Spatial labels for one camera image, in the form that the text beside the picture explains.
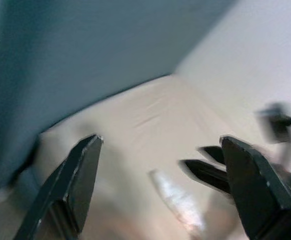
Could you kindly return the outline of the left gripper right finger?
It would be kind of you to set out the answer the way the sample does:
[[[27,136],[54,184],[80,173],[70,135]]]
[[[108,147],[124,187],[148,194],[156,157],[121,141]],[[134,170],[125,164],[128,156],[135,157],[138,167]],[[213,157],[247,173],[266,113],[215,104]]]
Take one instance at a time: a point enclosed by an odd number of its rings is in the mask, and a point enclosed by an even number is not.
[[[291,188],[251,145],[220,140],[230,192],[251,240],[291,240]]]

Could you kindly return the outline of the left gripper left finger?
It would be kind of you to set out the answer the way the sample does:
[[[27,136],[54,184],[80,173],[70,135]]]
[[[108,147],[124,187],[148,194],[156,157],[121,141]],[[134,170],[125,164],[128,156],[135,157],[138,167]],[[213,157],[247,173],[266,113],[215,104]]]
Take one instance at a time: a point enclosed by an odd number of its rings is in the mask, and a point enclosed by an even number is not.
[[[103,138],[93,134],[71,149],[40,188],[14,239],[35,239],[47,213],[63,238],[79,238],[90,208],[102,144]]]

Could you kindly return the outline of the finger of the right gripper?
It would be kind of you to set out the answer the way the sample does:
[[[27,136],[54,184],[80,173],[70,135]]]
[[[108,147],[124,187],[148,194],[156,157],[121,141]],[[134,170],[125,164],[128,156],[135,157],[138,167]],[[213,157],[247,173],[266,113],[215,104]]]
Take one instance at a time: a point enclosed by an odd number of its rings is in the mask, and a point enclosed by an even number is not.
[[[226,165],[202,159],[181,159],[178,166],[192,180],[231,196]]]
[[[200,146],[197,148],[197,151],[214,162],[217,162],[221,165],[226,164],[223,155],[223,150],[220,146],[217,145]]]

